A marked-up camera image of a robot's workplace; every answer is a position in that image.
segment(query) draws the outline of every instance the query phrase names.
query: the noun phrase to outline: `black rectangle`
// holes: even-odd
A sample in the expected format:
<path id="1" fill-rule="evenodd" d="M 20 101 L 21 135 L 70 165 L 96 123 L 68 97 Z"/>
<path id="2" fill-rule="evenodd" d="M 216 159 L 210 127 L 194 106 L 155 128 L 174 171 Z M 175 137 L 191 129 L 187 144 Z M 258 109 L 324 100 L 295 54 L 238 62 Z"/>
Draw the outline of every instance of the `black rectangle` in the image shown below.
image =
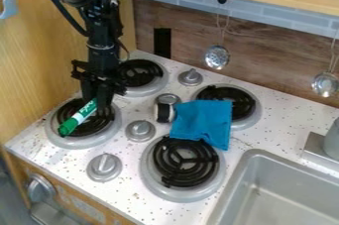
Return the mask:
<path id="1" fill-rule="evenodd" d="M 170 29 L 154 29 L 155 55 L 170 58 Z"/>

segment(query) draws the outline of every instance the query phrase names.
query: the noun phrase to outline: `speckled countertop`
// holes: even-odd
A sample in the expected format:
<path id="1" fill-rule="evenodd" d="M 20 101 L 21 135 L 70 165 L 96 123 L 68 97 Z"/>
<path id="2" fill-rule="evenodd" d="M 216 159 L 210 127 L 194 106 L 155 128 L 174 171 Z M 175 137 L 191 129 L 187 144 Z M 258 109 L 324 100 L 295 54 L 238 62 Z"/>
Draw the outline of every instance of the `speckled countertop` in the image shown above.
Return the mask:
<path id="1" fill-rule="evenodd" d="M 313 131 L 324 135 L 339 116 L 338 109 L 202 69 L 199 69 L 204 77 L 202 84 L 195 87 L 182 86 L 178 83 L 177 76 L 191 66 L 140 51 L 132 53 L 132 58 L 136 57 L 155 60 L 164 65 L 169 71 L 169 84 L 159 93 L 148 97 L 116 96 L 114 102 L 121 108 L 123 127 L 112 140 L 87 150 L 64 150 L 49 142 L 43 119 L 8 142 L 8 151 L 132 221 L 148 225 L 206 224 L 235 165 L 249 149 L 267 150 L 338 176 L 336 172 L 300 157 L 308 133 Z M 254 93 L 263 105 L 262 118 L 249 129 L 232 132 L 229 151 L 224 152 L 227 175 L 223 186 L 216 193 L 207 199 L 187 204 L 162 200 L 149 192 L 140 180 L 138 162 L 149 142 L 129 142 L 125 137 L 125 127 L 134 120 L 146 119 L 157 126 L 155 138 L 167 134 L 170 125 L 158 124 L 153 119 L 154 99 L 160 93 L 172 92 L 179 95 L 182 101 L 188 101 L 197 89 L 213 83 L 238 85 Z M 86 166 L 92 158 L 103 153 L 118 156 L 122 160 L 123 170 L 112 181 L 94 182 L 87 177 Z"/>

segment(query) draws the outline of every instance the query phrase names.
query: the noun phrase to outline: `metal ladle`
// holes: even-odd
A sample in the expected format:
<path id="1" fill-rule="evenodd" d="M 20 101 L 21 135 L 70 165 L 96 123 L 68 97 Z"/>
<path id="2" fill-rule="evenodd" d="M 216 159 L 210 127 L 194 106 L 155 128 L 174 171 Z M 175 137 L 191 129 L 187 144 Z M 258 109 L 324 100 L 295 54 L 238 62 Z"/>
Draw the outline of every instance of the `metal ladle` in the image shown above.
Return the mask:
<path id="1" fill-rule="evenodd" d="M 220 30 L 220 43 L 218 46 L 209 47 L 204 55 L 205 63 L 213 69 L 220 70 L 230 61 L 230 53 L 225 47 L 221 46 L 225 40 L 225 31 L 228 28 L 228 24 L 229 17 L 225 27 L 222 29 L 219 23 L 219 14 L 217 14 L 216 25 Z"/>
<path id="2" fill-rule="evenodd" d="M 337 65 L 339 56 L 334 53 L 334 46 L 339 29 L 337 30 L 331 45 L 331 61 L 328 69 L 317 74 L 312 81 L 312 89 L 315 93 L 322 97 L 329 97 L 339 90 L 339 78 L 333 74 L 335 66 Z"/>

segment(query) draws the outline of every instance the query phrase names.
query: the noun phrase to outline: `silver burner ring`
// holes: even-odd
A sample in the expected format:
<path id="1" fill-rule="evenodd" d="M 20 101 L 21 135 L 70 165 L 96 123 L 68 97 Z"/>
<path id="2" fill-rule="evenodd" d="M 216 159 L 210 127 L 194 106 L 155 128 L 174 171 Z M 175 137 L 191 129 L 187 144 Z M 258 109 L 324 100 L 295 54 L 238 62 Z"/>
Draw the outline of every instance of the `silver burner ring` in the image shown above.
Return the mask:
<path id="1" fill-rule="evenodd" d="M 263 114 L 263 108 L 262 108 L 262 104 L 259 101 L 259 99 L 257 98 L 257 96 L 255 96 L 252 92 L 250 92 L 249 90 L 240 87 L 240 86 L 236 86 L 236 85 L 230 85 L 230 84 L 209 84 L 206 85 L 200 89 L 198 89 L 195 93 L 193 93 L 193 95 L 191 96 L 191 100 L 196 100 L 197 95 L 203 90 L 205 89 L 207 86 L 216 86 L 216 87 L 232 87 L 232 88 L 237 88 L 239 90 L 242 90 L 246 93 L 248 93 L 255 101 L 256 101 L 256 109 L 253 111 L 252 115 L 248 118 L 245 119 L 241 119 L 241 120 L 235 120 L 232 122 L 232 126 L 231 129 L 234 131 L 240 131 L 240 130 L 244 130 L 247 128 L 250 128 L 252 126 L 254 126 L 255 124 L 258 123 L 258 121 L 261 119 L 262 114 Z"/>
<path id="2" fill-rule="evenodd" d="M 65 137 L 62 138 L 58 132 L 58 122 L 57 122 L 57 111 L 68 101 L 62 103 L 56 109 L 54 109 L 45 124 L 45 132 L 49 138 L 49 140 L 56 146 L 68 149 L 68 150 L 82 150 L 89 149 L 100 144 L 105 143 L 109 139 L 111 139 L 121 128 L 122 119 L 121 112 L 117 105 L 112 103 L 112 107 L 114 110 L 115 118 L 114 121 L 111 121 L 107 126 L 105 126 L 101 131 L 91 134 L 85 137 Z"/>
<path id="3" fill-rule="evenodd" d="M 158 62 L 155 62 L 163 71 L 163 77 L 155 77 L 150 83 L 140 87 L 128 87 L 125 97 L 144 97 L 155 94 L 169 83 L 169 72 Z"/>
<path id="4" fill-rule="evenodd" d="M 226 161 L 222 152 L 215 150 L 219 157 L 219 169 L 217 173 L 201 185 L 195 187 L 165 187 L 158 179 L 156 168 L 153 164 L 153 148 L 163 137 L 152 141 L 144 150 L 139 170 L 143 183 L 154 195 L 168 201 L 177 203 L 189 203 L 209 197 L 222 185 L 226 177 Z"/>

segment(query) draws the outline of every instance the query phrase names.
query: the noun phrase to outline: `faucet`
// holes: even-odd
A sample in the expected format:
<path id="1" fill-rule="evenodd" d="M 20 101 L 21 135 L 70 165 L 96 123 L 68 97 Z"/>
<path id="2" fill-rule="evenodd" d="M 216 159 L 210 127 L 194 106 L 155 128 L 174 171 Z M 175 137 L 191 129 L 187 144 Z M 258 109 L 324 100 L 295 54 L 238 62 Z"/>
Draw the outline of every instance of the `faucet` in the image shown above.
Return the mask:
<path id="1" fill-rule="evenodd" d="M 339 161 L 339 118 L 327 132 L 322 149 L 330 158 Z"/>
<path id="2" fill-rule="evenodd" d="M 302 157 L 318 165 L 339 171 L 339 118 L 326 136 L 309 133 Z"/>

